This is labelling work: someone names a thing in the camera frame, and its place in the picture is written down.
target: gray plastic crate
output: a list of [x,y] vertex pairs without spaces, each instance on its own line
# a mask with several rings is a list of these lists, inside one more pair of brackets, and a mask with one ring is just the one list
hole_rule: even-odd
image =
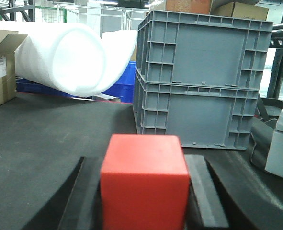
[[146,83],[136,72],[139,134],[173,134],[184,147],[246,149],[257,90]]
[[152,11],[139,25],[147,82],[259,89],[273,23]]

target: blue plastic crate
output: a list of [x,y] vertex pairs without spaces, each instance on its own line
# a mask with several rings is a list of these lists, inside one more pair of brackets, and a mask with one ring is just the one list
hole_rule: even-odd
[[18,79],[16,83],[17,83],[17,92],[38,93],[38,94],[46,94],[46,95],[53,95],[60,97],[73,97],[73,95],[67,94],[65,92],[23,78]]
[[[118,97],[122,102],[132,103],[136,71],[135,67],[136,62],[130,61],[120,79],[111,88],[103,93]],[[38,93],[60,97],[74,97],[73,95],[32,82],[27,79],[18,79],[16,82],[17,92]]]
[[118,97],[120,98],[121,102],[132,103],[135,72],[136,62],[130,61],[120,79],[111,88],[104,91],[103,93]]

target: red cube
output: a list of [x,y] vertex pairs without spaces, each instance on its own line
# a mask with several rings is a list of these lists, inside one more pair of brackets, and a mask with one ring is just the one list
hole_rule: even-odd
[[177,136],[114,134],[101,169],[104,230],[183,230],[190,177]]

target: white foam roll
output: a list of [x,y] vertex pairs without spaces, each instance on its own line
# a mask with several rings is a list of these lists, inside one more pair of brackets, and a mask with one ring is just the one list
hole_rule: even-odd
[[94,95],[107,65],[102,40],[79,23],[0,21],[0,29],[28,34],[16,50],[16,75],[66,93]]
[[93,95],[107,90],[121,77],[134,52],[136,40],[136,30],[103,33],[102,42],[107,54],[107,67],[105,74],[92,92]]

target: brown cardboard box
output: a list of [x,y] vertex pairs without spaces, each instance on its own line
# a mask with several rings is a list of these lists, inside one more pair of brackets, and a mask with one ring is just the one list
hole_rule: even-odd
[[131,55],[131,61],[136,61],[136,55],[137,55],[137,46],[135,46],[133,54]]
[[150,10],[209,14],[212,0],[150,0]]
[[0,105],[16,96],[14,51],[26,37],[26,34],[0,30]]
[[239,2],[231,2],[214,9],[211,14],[233,18],[265,21],[267,19],[268,10],[269,9],[265,7],[253,6]]

